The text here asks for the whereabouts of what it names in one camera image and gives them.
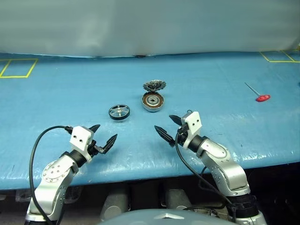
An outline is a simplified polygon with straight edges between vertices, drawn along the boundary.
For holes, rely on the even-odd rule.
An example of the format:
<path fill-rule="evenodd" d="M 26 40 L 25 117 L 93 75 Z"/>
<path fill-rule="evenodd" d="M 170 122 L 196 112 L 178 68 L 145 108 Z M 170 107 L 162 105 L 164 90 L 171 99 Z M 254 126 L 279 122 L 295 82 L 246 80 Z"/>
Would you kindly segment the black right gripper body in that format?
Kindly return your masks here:
<path fill-rule="evenodd" d="M 178 138 L 177 138 L 177 144 L 183 146 L 185 140 L 188 136 L 188 124 L 185 122 L 186 118 L 190 115 L 190 112 L 187 112 L 184 116 L 180 117 L 180 126 L 178 128 Z"/>

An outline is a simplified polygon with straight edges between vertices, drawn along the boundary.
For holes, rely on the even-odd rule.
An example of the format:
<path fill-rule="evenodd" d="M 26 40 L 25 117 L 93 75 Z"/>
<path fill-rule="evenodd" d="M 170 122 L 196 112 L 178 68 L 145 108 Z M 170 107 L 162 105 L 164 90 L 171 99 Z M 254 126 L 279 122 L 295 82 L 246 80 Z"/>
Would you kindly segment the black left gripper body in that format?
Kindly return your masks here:
<path fill-rule="evenodd" d="M 94 157 L 95 155 L 97 155 L 99 152 L 98 152 L 98 146 L 96 145 L 96 141 L 95 140 L 92 140 L 91 141 L 91 144 L 88 146 L 88 154 L 91 156 L 91 157 Z"/>

